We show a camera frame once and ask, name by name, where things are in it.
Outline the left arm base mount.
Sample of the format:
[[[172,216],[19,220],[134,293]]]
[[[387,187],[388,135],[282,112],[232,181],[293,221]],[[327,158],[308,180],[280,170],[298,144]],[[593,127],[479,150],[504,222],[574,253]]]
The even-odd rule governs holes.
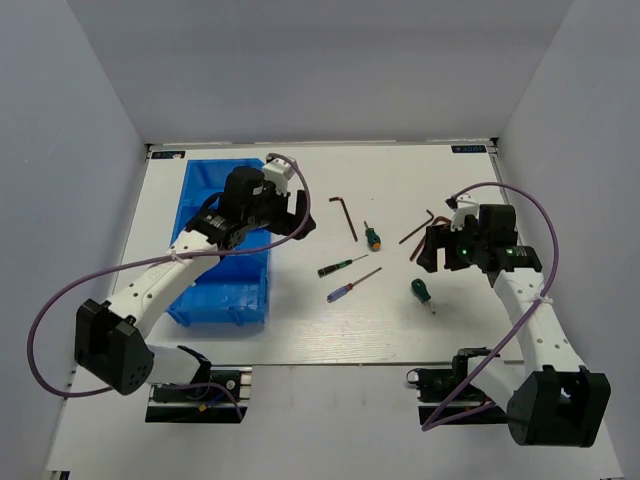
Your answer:
[[[175,389],[153,386],[145,422],[150,424],[240,424],[249,406],[252,368],[213,367],[209,381],[224,387],[230,397],[214,386]]]

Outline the brown hex key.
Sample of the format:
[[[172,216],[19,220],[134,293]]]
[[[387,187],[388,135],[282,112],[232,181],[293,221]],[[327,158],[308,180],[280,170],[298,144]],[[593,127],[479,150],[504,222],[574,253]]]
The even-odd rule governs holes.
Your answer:
[[[430,223],[430,226],[435,226],[435,225],[439,225],[439,224],[449,225],[450,223],[451,223],[451,220],[449,218],[444,217],[444,216],[438,216]],[[424,234],[423,237],[421,238],[419,244],[416,246],[416,248],[412,252],[411,256],[409,257],[409,261],[410,262],[413,262],[417,258],[418,254],[424,248],[424,245],[426,243],[426,237],[427,237],[427,235]]]
[[[337,203],[339,203],[341,205],[341,208],[342,208],[342,211],[344,213],[344,216],[345,216],[347,225],[349,227],[350,233],[351,233],[351,235],[353,237],[354,242],[357,243],[358,242],[357,232],[356,232],[356,229],[354,227],[353,221],[351,219],[350,213],[348,211],[348,208],[347,208],[347,205],[346,205],[344,199],[342,197],[339,197],[339,196],[334,196],[334,197],[330,197],[328,201],[332,202],[332,203],[336,203],[337,202]]]
[[[419,233],[422,229],[426,228],[435,218],[433,212],[429,209],[425,210],[425,213],[427,214],[427,219],[425,221],[423,221],[422,223],[420,223],[417,227],[415,227],[413,230],[411,230],[408,234],[406,234],[404,237],[402,237],[399,242],[398,245],[402,245],[404,242],[406,242],[408,239],[410,239],[412,236],[414,236],[416,233]]]

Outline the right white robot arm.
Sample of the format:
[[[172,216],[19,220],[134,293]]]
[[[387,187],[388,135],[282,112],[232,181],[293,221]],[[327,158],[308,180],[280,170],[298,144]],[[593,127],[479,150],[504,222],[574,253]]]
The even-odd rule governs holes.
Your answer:
[[[490,349],[462,348],[448,369],[417,375],[420,399],[492,402],[506,415],[519,445],[588,448],[596,440],[611,386],[590,371],[569,344],[550,301],[536,251],[518,242],[516,212],[510,205],[479,204],[468,195],[450,201],[448,225],[426,230],[417,262],[427,272],[478,267],[502,302],[509,321],[529,318],[515,337],[524,369],[506,364]]]

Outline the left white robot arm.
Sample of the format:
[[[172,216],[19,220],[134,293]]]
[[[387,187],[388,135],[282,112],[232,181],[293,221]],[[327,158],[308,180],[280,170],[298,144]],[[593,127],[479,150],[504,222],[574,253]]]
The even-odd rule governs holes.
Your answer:
[[[76,314],[76,362],[109,387],[129,395],[143,384],[176,384],[199,399],[211,387],[208,359],[178,346],[151,346],[146,338],[161,315],[204,273],[237,253],[251,231],[264,228],[301,240],[315,227],[306,189],[289,212],[288,183],[295,161],[276,154],[259,169],[238,166],[222,191],[210,195],[171,243],[166,256],[105,301],[85,301]]]

